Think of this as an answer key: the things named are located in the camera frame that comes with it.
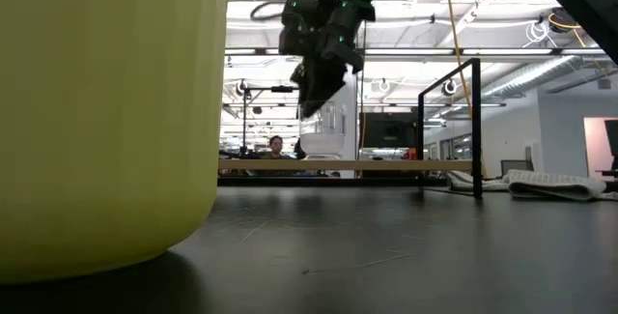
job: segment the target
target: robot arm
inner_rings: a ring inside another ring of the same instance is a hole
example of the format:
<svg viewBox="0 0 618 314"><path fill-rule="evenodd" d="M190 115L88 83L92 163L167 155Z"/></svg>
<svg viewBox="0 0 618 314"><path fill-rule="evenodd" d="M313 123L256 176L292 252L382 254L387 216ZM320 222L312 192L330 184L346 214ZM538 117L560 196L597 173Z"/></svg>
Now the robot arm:
<svg viewBox="0 0 618 314"><path fill-rule="evenodd" d="M375 21L373 0L287 0L279 52L303 62L292 81L300 89L301 117L311 116L344 84L346 64L363 69L354 38L363 20ZM618 62L618 0L558 0L601 48Z"/></svg>

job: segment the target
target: wooden rail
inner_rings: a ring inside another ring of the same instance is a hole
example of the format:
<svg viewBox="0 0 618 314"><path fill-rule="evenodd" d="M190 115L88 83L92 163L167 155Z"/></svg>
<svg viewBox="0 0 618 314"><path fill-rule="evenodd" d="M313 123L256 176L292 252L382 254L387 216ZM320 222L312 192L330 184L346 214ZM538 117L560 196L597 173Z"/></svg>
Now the wooden rail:
<svg viewBox="0 0 618 314"><path fill-rule="evenodd" d="M220 159L219 169L244 170L472 170L471 160Z"/></svg>

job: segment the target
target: yellow-green inflatable object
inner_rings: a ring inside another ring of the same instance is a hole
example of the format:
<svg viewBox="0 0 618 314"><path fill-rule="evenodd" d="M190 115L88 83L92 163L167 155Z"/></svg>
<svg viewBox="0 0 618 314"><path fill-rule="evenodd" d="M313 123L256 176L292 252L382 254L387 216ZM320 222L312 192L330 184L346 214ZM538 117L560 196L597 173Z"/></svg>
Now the yellow-green inflatable object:
<svg viewBox="0 0 618 314"><path fill-rule="evenodd" d="M0 0L0 283L153 258L216 195L228 0Z"/></svg>

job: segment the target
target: dark floor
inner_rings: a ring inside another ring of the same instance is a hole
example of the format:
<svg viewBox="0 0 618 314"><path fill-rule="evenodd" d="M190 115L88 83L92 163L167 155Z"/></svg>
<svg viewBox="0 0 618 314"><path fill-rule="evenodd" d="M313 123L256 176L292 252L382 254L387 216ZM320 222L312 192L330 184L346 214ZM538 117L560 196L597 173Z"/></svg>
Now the dark floor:
<svg viewBox="0 0 618 314"><path fill-rule="evenodd" d="M220 188L208 223L158 259L0 288L0 313L52 311L618 313L618 203Z"/></svg>

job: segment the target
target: pink wall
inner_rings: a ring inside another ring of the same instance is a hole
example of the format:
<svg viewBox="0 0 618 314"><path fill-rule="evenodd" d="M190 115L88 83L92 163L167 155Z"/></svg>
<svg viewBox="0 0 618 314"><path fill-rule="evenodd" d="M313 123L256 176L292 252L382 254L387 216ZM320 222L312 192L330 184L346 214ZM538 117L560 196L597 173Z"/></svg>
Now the pink wall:
<svg viewBox="0 0 618 314"><path fill-rule="evenodd" d="M618 120L618 118L584 118L583 126L586 134L586 157L588 159L588 175L599 180L604 178L597 170L609 170L614 157L609 150L609 140L605 131L605 120Z"/></svg>

